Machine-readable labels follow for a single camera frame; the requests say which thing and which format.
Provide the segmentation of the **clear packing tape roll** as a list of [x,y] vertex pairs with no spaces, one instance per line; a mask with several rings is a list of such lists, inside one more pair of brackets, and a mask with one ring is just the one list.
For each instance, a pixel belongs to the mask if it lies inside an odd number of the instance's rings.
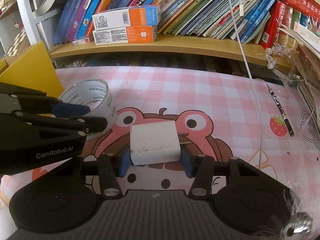
[[85,117],[103,117],[107,121],[106,128],[101,132],[89,131],[87,140],[97,139],[109,132],[116,123],[116,100],[109,86],[102,79],[85,79],[65,90],[60,96],[64,103],[84,105],[90,108]]

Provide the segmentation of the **white power adapter cube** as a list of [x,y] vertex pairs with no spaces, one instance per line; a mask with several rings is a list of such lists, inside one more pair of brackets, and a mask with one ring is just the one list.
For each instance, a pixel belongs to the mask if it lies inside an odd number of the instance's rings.
[[130,127],[130,155],[133,165],[150,165],[179,161],[181,148],[174,121],[132,125]]

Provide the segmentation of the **yellow cardboard box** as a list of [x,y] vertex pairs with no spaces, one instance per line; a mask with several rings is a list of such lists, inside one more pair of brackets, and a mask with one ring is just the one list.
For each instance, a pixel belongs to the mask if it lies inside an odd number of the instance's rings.
[[1,82],[41,90],[57,98],[63,87],[43,42],[1,60]]

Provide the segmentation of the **brown white chessboard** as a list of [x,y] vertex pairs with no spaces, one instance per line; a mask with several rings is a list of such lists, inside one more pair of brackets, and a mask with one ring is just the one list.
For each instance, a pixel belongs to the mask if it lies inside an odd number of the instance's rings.
[[16,35],[12,46],[9,48],[6,56],[16,56],[24,49],[30,46],[29,39],[27,37],[27,33],[24,28]]

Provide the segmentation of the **pink cartoon desk mat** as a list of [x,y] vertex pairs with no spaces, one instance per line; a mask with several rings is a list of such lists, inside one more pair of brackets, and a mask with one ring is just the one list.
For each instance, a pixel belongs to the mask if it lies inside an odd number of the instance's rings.
[[[57,75],[63,92],[85,79],[105,80],[116,123],[97,139],[86,135],[77,155],[1,175],[15,178],[12,239],[319,239],[319,141],[298,89],[169,68],[86,67]],[[130,150],[132,125],[163,121],[189,133],[179,136],[181,149],[214,158],[209,197],[188,197],[194,179],[179,160],[132,163],[117,178],[123,196],[104,199],[97,158]]]

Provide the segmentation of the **small red white box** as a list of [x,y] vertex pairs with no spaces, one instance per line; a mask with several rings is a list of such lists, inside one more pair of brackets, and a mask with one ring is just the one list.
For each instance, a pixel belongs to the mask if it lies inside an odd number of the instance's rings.
[[93,36],[86,36],[79,39],[76,39],[72,42],[74,46],[80,46],[83,44],[91,43],[93,41]]

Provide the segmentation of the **black patterned pencil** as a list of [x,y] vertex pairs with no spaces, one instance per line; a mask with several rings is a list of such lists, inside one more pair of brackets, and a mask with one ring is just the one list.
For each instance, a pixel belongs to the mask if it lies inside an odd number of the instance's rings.
[[276,103],[276,106],[277,106],[278,109],[279,109],[279,112],[280,112],[280,114],[281,114],[281,117],[282,117],[282,119],[284,120],[284,123],[285,123],[285,125],[286,125],[286,127],[287,127],[287,130],[288,130],[290,136],[293,137],[295,134],[294,134],[293,128],[292,128],[292,126],[291,126],[291,124],[290,124],[290,121],[289,121],[289,119],[288,119],[288,117],[287,117],[287,114],[286,114],[285,111],[283,110],[283,107],[282,107],[282,105],[280,104],[279,100],[277,99],[276,94],[274,93],[274,91],[271,89],[271,87],[270,87],[269,85],[267,85],[267,87],[268,87],[268,91],[269,91],[269,93],[271,94],[274,102]]

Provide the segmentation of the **lower orange white toothpaste box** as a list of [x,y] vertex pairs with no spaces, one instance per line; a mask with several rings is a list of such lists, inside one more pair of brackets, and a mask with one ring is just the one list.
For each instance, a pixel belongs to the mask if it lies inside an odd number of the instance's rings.
[[96,45],[118,43],[152,43],[157,37],[157,26],[119,27],[105,30],[94,30]]

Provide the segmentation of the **orange white toothpaste box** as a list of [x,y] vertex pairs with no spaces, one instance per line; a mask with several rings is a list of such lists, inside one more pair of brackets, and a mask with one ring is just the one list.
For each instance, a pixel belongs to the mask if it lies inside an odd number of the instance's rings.
[[160,19],[161,6],[159,4],[110,9],[92,16],[95,30],[158,25]]
[[119,27],[105,30],[94,30],[96,45],[118,43],[152,43],[157,37],[157,26]]

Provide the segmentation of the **white wooden bookshelf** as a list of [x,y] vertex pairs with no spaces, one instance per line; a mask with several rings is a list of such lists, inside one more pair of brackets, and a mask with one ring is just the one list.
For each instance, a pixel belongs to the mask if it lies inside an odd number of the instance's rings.
[[30,44],[44,42],[50,58],[66,56],[111,53],[119,51],[152,51],[166,53],[186,53],[223,57],[249,63],[267,65],[265,51],[256,44],[242,46],[234,40],[215,40],[205,37],[188,37],[159,34],[153,43],[107,44],[96,46],[93,42],[74,46],[71,43],[55,46],[52,42],[60,9],[50,9],[41,16],[35,16],[32,8],[36,0],[17,0],[23,26]]

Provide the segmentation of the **upper orange white toothpaste box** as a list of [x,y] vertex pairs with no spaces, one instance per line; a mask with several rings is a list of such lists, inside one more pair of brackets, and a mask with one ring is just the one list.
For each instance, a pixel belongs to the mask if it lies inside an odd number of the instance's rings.
[[110,9],[92,16],[95,30],[158,25],[160,19],[161,6],[159,4]]

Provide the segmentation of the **row of leaning books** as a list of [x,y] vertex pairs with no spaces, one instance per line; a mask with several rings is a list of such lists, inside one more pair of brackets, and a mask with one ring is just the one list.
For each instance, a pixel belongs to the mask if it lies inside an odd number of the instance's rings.
[[230,38],[249,42],[269,19],[276,0],[44,0],[34,14],[53,6],[62,12],[53,34],[53,44],[93,36],[94,14],[116,8],[159,4],[161,19],[157,33]]

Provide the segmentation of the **pile of papers and books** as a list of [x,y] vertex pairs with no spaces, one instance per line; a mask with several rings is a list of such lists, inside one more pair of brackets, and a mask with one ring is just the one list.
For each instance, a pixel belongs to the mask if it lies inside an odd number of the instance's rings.
[[319,36],[299,23],[293,29],[281,24],[279,30],[296,41],[293,64],[301,76],[297,89],[309,109],[319,141]]

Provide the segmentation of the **red dictionary books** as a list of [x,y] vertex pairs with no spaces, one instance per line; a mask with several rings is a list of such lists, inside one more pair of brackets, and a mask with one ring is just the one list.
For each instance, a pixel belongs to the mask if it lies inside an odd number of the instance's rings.
[[310,21],[314,20],[319,27],[319,0],[276,0],[269,13],[271,17],[259,41],[264,49],[277,43],[291,51],[296,50],[296,40],[280,30],[281,24],[290,29],[294,29],[296,23],[309,28]]

